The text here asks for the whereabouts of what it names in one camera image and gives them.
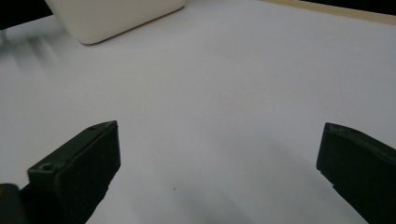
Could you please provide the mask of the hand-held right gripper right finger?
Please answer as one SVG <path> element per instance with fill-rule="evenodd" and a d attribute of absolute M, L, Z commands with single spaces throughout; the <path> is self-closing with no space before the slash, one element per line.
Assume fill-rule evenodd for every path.
<path fill-rule="evenodd" d="M 369 224 L 396 224 L 396 149 L 328 122 L 317 169 Z"/>

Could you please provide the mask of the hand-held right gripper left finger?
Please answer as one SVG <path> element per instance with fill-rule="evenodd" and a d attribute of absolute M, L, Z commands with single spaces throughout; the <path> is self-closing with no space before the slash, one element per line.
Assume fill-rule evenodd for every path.
<path fill-rule="evenodd" d="M 28 169 L 35 224 L 85 224 L 120 169 L 118 123 L 93 125 Z"/>

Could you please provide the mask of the white plastic storage bin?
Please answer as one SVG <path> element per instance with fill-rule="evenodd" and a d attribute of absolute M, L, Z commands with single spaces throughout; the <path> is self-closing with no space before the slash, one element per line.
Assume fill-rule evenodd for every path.
<path fill-rule="evenodd" d="M 79 43 L 90 45 L 184 7 L 186 0 L 45 0 Z"/>

